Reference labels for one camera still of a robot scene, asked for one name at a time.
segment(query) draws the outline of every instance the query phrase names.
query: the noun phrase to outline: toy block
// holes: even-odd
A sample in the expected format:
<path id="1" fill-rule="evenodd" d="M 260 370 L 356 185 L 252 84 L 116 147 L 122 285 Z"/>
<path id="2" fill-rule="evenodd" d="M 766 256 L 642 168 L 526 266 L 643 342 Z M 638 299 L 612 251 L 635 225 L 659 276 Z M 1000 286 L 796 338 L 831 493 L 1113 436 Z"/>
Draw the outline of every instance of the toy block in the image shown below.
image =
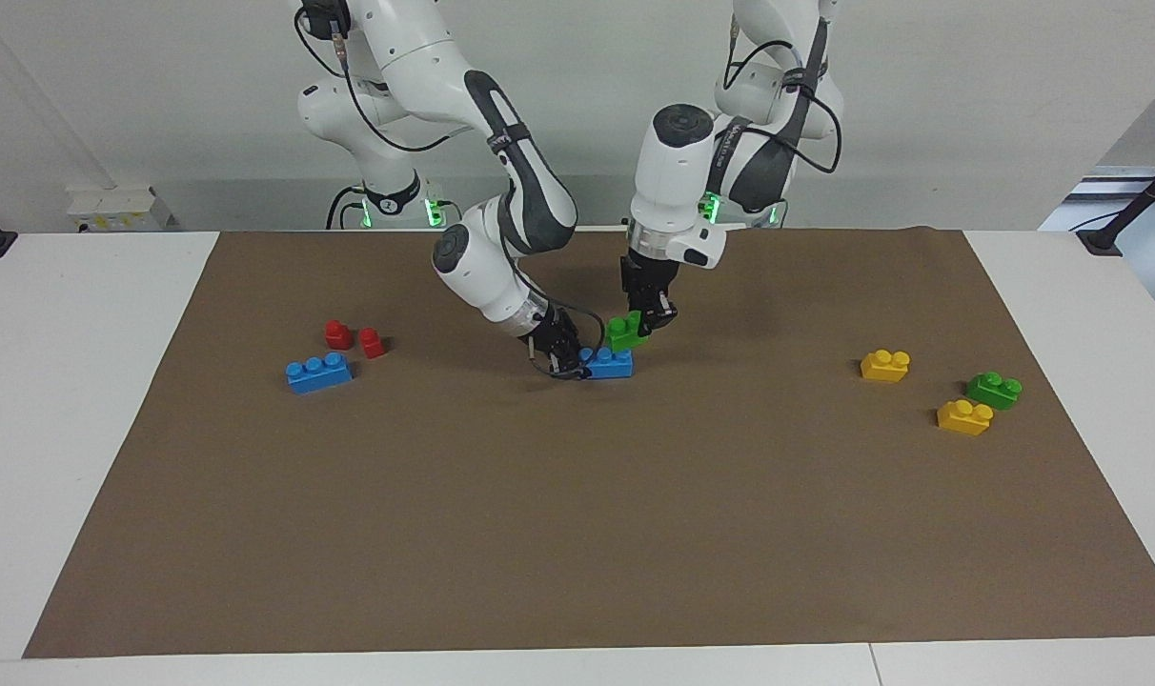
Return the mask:
<path id="1" fill-rule="evenodd" d="M 900 351 L 892 355 L 891 351 L 873 351 L 862 360 L 862 379 L 899 383 L 908 376 L 910 364 L 912 357 L 908 356 L 908 352 Z"/>
<path id="2" fill-rule="evenodd" d="M 1018 379 L 1003 379 L 994 371 L 982 373 L 967 385 L 968 398 L 996 410 L 1013 408 L 1021 395 L 1022 385 L 1018 382 Z"/>
<path id="3" fill-rule="evenodd" d="M 387 355 L 386 349 L 382 348 L 382 340 L 379 338 L 378 330 L 362 329 L 358 331 L 357 338 L 362 342 L 362 351 L 365 352 L 365 359 L 373 360 L 375 357 Z"/>
<path id="4" fill-rule="evenodd" d="M 285 376 L 291 390 L 298 395 L 314 394 L 315 390 L 352 381 L 348 360 L 340 352 L 329 352 L 321 360 L 319 357 L 311 357 L 306 364 L 290 363 L 285 367 Z"/>
<path id="5" fill-rule="evenodd" d="M 608 343 L 612 352 L 631 351 L 650 337 L 638 335 L 641 330 L 641 310 L 633 310 L 627 318 L 616 318 L 608 322 Z"/>
<path id="6" fill-rule="evenodd" d="M 333 351 L 349 351 L 352 349 L 352 331 L 350 327 L 333 320 L 325 326 L 325 340 Z"/>
<path id="7" fill-rule="evenodd" d="M 968 435 L 985 433 L 992 426 L 992 408 L 974 405 L 968 400 L 955 400 L 938 410 L 938 426 Z"/>
<path id="8" fill-rule="evenodd" d="M 598 356 L 590 348 L 582 348 L 581 359 L 590 368 L 591 379 L 629 379 L 633 376 L 633 351 L 612 352 L 611 348 L 599 348 Z"/>

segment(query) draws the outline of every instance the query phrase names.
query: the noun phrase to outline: dark green lego brick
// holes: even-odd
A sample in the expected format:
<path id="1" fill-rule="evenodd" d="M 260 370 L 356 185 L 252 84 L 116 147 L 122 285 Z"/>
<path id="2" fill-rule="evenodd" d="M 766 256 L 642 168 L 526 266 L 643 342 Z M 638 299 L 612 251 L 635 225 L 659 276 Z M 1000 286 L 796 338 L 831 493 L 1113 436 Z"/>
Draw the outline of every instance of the dark green lego brick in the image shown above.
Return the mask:
<path id="1" fill-rule="evenodd" d="M 1003 379 L 994 371 L 982 373 L 967 385 L 968 398 L 996 410 L 1013 408 L 1021 395 L 1022 385 L 1018 382 L 1018 379 Z"/>
<path id="2" fill-rule="evenodd" d="M 608 322 L 608 346 L 612 352 L 631 351 L 650 340 L 648 335 L 638 335 L 641 330 L 641 312 L 634 310 L 625 319 L 616 318 Z"/>

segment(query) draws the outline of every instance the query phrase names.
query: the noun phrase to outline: blue lego brick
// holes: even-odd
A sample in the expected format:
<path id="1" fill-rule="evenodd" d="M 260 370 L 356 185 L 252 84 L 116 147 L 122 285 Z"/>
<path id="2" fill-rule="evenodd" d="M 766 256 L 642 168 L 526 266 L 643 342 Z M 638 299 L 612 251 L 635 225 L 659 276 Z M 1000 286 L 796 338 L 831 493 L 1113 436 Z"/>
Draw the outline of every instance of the blue lego brick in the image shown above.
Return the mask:
<path id="1" fill-rule="evenodd" d="M 591 356 L 590 348 L 582 348 L 582 361 L 590 360 Z M 633 351 L 612 352 L 611 348 L 599 348 L 589 368 L 591 379 L 628 379 L 633 376 Z"/>
<path id="2" fill-rule="evenodd" d="M 348 383 L 352 381 L 352 372 L 348 367 L 345 356 L 341 352 L 329 352 L 321 360 L 319 357 L 311 357 L 306 364 L 290 363 L 290 366 L 285 367 L 285 378 L 295 394 L 305 395 Z"/>

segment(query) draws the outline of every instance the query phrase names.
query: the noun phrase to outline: white table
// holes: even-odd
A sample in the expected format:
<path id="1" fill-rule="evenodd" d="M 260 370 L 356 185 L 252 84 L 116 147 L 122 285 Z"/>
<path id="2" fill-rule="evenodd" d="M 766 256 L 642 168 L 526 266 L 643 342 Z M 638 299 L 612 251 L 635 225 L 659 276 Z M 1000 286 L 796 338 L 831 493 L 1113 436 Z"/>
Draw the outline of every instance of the white table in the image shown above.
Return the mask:
<path id="1" fill-rule="evenodd" d="M 1155 561 L 1153 299 L 1071 236 L 969 239 Z M 0 261 L 0 685 L 1155 686 L 1155 639 L 20 662 L 215 240 L 24 236 Z"/>

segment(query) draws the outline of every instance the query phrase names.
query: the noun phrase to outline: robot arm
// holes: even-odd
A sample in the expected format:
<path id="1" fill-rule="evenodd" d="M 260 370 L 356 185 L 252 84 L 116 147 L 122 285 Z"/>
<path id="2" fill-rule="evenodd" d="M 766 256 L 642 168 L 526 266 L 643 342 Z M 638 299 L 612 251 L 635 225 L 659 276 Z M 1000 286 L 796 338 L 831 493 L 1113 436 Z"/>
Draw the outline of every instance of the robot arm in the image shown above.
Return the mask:
<path id="1" fill-rule="evenodd" d="M 485 135 L 509 176 L 507 193 L 478 204 L 433 251 L 433 268 L 455 294 L 532 351 L 550 373 L 586 374 L 569 315 L 529 283 L 516 260 L 564 248 L 578 209 L 536 147 L 509 97 L 475 69 L 447 30 L 437 0 L 304 0 L 311 33 L 337 45 L 348 75 L 345 42 L 360 36 L 403 112 L 425 121 L 461 122 Z"/>
<path id="2" fill-rule="evenodd" d="M 731 53 L 742 30 L 759 46 L 752 57 L 763 52 L 776 66 L 752 64 L 752 57 L 729 64 L 716 90 L 725 113 L 714 118 L 692 105 L 671 105 L 646 132 L 629 251 L 620 260 L 629 310 L 642 312 L 640 335 L 678 315 L 670 283 L 680 264 L 714 269 L 722 259 L 725 230 L 699 210 L 706 193 L 761 215 L 785 195 L 802 156 L 799 140 L 824 139 L 836 128 L 843 99 L 826 77 L 826 45 L 837 1 L 735 0 Z M 817 90 L 826 98 L 817 100 Z M 821 169 L 834 171 L 835 164 Z"/>

